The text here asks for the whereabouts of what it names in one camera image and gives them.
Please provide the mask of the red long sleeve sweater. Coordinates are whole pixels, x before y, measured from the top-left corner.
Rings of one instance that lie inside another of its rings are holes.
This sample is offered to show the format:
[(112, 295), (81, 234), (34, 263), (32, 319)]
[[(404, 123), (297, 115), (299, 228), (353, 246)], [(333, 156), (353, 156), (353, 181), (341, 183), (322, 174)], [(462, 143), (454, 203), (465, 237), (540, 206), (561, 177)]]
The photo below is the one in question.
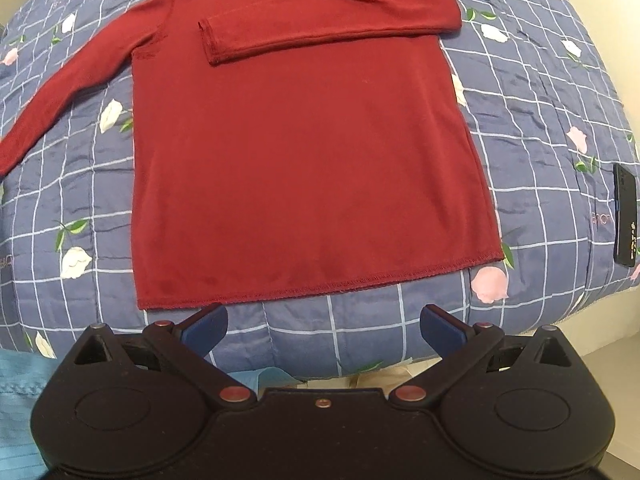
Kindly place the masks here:
[(143, 309), (492, 263), (495, 208), (439, 45), (461, 26), (456, 0), (145, 0), (37, 91), (1, 169), (129, 63)]

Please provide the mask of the black smartphone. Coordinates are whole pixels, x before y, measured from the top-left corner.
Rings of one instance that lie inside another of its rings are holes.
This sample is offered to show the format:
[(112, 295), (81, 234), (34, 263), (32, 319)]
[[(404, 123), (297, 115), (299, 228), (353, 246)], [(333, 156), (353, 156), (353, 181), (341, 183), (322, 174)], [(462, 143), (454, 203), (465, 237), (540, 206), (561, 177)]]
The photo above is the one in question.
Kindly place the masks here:
[(625, 268), (636, 265), (637, 188), (634, 175), (619, 162), (613, 165), (615, 202), (614, 261)]

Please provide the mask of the blue checked floral quilt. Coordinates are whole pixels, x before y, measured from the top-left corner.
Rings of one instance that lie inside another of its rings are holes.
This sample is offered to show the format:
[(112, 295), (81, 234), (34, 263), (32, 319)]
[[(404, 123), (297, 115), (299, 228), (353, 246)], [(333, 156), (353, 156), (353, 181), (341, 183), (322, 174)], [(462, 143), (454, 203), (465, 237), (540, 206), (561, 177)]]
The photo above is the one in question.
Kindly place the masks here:
[[(624, 107), (568, 0), (458, 0), (442, 48), (497, 206), (506, 296), (473, 271), (352, 294), (241, 304), (224, 370), (347, 375), (428, 355), (419, 313), (526, 332), (638, 284), (614, 252), (614, 179), (639, 161)], [(135, 333), (131, 73), (83, 96), (1, 187), (1, 344), (58, 358), (92, 322)]]

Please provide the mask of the light blue cloth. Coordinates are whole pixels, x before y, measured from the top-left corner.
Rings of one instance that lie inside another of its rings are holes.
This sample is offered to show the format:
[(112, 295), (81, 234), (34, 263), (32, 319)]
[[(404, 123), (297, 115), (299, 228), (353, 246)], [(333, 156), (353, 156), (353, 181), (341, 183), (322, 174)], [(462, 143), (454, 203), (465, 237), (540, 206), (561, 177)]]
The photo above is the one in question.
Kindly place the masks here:
[(32, 440), (30, 415), (58, 360), (1, 350), (1, 479), (39, 479), (47, 470)]

